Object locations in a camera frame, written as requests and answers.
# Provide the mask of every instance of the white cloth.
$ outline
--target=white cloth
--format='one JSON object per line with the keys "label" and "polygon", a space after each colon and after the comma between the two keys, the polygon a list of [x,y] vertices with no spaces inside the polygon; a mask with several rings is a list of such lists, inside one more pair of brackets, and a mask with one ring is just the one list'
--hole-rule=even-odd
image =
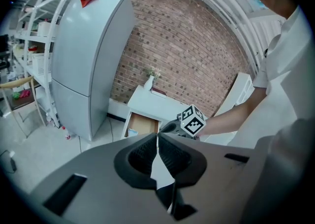
{"label": "white cloth", "polygon": [[309,118],[313,113],[314,42],[300,7],[281,30],[271,41],[253,82],[254,87],[266,88],[267,97],[246,119],[229,146],[254,148],[260,138],[274,135],[296,119]]}

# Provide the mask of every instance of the plastic basket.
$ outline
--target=plastic basket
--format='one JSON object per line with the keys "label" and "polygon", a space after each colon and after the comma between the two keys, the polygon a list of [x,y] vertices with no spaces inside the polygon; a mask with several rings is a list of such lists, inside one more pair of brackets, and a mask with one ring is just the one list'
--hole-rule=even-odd
{"label": "plastic basket", "polygon": [[[48,72],[51,72],[51,57],[52,53],[49,53],[49,60],[48,60]],[[33,71],[36,75],[43,75],[44,74],[44,53],[33,53]]]}

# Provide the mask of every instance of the white refrigerator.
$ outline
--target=white refrigerator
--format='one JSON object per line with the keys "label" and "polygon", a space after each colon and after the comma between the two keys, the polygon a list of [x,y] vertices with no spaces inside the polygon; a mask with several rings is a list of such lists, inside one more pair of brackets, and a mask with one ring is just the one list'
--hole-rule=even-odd
{"label": "white refrigerator", "polygon": [[53,97],[70,132],[92,140],[106,118],[115,73],[135,24],[131,0],[71,0],[52,57]]}

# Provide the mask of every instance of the wooden chair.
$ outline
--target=wooden chair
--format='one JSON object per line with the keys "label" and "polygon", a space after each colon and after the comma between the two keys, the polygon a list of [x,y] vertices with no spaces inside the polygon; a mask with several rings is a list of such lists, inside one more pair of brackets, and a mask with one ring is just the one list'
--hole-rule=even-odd
{"label": "wooden chair", "polygon": [[[12,88],[16,88],[19,87],[27,82],[31,82],[31,88],[27,89],[30,91],[30,95],[27,97],[23,97],[23,98],[19,98],[17,100],[15,100],[12,96],[8,99],[8,97],[5,95],[4,89],[12,89]],[[30,77],[26,77],[23,79],[19,79],[19,80],[15,80],[15,81],[10,81],[7,83],[3,83],[0,84],[0,89],[2,91],[5,103],[7,105],[7,107],[9,108],[9,111],[11,112],[11,114],[13,115],[16,123],[18,124],[18,126],[20,127],[21,131],[23,132],[23,134],[25,135],[25,137],[27,138],[28,136],[26,135],[26,133],[23,131],[22,127],[20,126],[19,122],[17,121],[14,112],[18,112],[22,122],[24,121],[22,119],[22,116],[20,114],[19,111],[21,111],[22,109],[25,109],[25,106],[31,105],[33,103],[35,103],[35,106],[37,108],[38,114],[40,116],[41,121],[43,122],[43,124],[46,126],[43,117],[41,116],[39,107],[38,107],[38,103],[36,100],[36,93],[35,93],[35,88],[34,88],[34,77],[30,76]]]}

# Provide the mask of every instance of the brick wall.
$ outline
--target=brick wall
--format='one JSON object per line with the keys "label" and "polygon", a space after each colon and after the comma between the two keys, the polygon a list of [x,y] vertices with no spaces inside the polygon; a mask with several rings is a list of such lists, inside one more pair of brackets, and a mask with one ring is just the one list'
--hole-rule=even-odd
{"label": "brick wall", "polygon": [[132,0],[137,24],[116,72],[111,97],[127,103],[146,69],[161,69],[155,86],[210,117],[238,72],[249,64],[237,38],[201,0]]}

